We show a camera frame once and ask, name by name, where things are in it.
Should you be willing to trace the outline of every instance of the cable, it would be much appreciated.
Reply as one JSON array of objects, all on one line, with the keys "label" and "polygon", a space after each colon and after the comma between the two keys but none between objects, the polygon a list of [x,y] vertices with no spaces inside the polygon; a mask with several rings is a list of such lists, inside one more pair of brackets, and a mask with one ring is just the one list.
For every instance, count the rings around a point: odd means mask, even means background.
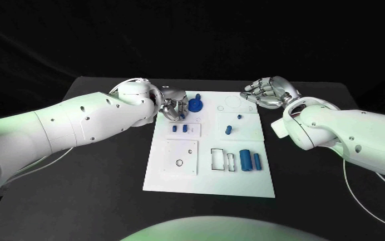
[{"label": "cable", "polygon": [[123,81],[114,88],[113,90],[110,91],[110,94],[114,93],[114,91],[117,90],[119,86],[122,84],[125,84],[126,82],[130,82],[130,81],[135,81],[135,80],[145,80],[143,78],[130,78],[129,80]]},{"label": "cable", "polygon": [[61,157],[58,159],[55,159],[50,164],[47,164],[44,167],[29,171],[28,173],[22,174],[21,176],[12,178],[5,184],[11,183],[12,181],[15,181],[16,179],[22,178],[24,176],[26,176],[28,174],[32,174],[34,172],[37,172],[38,170],[42,170],[44,168],[47,168],[48,166],[51,166],[68,153],[70,151],[74,149],[74,147],[70,148],[70,150],[61,155]]},{"label": "cable", "polygon": [[362,208],[364,208],[364,210],[383,222],[383,223],[385,223],[385,221],[378,217],[378,216],[375,216],[375,214],[364,207],[364,205],[361,204],[361,202],[360,202],[360,200],[358,200],[358,198],[355,197],[355,194],[354,194],[354,192],[352,192],[352,189],[351,189],[351,186],[349,186],[349,182],[348,182],[348,178],[347,178],[347,168],[345,168],[345,160],[344,160],[344,177],[345,177],[345,182],[347,182],[347,185],[348,185],[348,189],[349,189],[349,191],[351,191],[351,194],[352,194],[352,196],[354,196],[354,198],[355,198],[355,201],[360,203],[360,205],[362,206]]},{"label": "cable", "polygon": [[29,166],[24,167],[21,170],[16,171],[16,174],[22,173],[26,169],[29,169],[31,167],[34,167],[38,163],[41,163],[45,159],[48,158],[48,156],[44,156],[38,161],[35,161]]},{"label": "cable", "polygon": [[380,173],[377,173],[377,175],[380,176],[381,180],[385,181],[384,176]]}]

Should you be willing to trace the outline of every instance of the hole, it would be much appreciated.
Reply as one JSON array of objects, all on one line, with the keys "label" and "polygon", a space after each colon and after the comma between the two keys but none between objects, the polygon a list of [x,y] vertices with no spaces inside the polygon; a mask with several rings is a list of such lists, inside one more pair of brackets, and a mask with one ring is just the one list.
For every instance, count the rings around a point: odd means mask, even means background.
[{"label": "hole", "polygon": [[361,145],[357,145],[355,146],[355,151],[360,153],[361,152],[361,149],[362,149],[362,146]]}]

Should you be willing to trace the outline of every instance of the black curtain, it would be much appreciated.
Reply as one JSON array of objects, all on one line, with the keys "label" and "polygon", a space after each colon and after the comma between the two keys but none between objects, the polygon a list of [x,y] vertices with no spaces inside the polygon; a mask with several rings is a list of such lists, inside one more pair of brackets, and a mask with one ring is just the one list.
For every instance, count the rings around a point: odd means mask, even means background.
[{"label": "black curtain", "polygon": [[375,0],[0,0],[0,115],[61,101],[78,76],[280,75],[342,82],[365,104],[384,94],[381,11]]}]

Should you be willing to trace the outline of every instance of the blue object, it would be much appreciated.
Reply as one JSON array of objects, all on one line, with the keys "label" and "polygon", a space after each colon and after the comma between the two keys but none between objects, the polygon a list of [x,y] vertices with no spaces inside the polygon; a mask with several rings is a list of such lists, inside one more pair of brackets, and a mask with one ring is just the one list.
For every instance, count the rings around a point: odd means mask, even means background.
[{"label": "blue object", "polygon": [[231,125],[227,127],[227,131],[225,131],[225,133],[227,134],[231,134],[231,130],[233,130],[233,127],[231,127]]},{"label": "blue object", "polygon": [[256,161],[256,169],[262,170],[263,167],[262,167],[262,160],[260,160],[260,154],[259,153],[254,153],[254,161]]},{"label": "blue object", "polygon": [[189,100],[189,111],[200,112],[202,110],[204,103],[201,101],[201,94],[197,94],[195,98]]},{"label": "blue object", "polygon": [[253,170],[251,151],[247,149],[241,150],[240,158],[241,158],[243,171],[251,171]]}]

